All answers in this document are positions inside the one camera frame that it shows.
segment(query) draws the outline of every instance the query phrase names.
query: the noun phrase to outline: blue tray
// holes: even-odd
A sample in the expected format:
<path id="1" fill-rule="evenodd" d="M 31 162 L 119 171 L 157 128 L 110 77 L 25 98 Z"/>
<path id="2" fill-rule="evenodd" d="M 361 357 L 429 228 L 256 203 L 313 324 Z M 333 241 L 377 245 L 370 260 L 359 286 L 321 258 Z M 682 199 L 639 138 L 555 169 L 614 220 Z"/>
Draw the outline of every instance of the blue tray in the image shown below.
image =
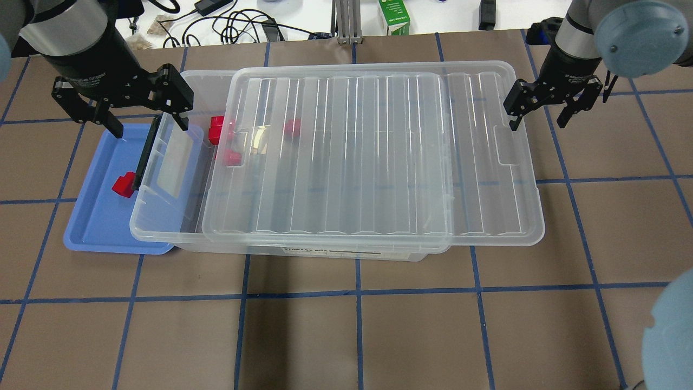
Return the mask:
<path id="1" fill-rule="evenodd" d="M 125 124 L 123 138 L 106 130 L 67 224 L 63 242 L 73 251 L 161 255 L 168 242 L 144 242 L 130 234 L 130 215 L 136 195 L 120 196 L 111 187 L 119 176 L 137 169 L 148 124 Z"/>

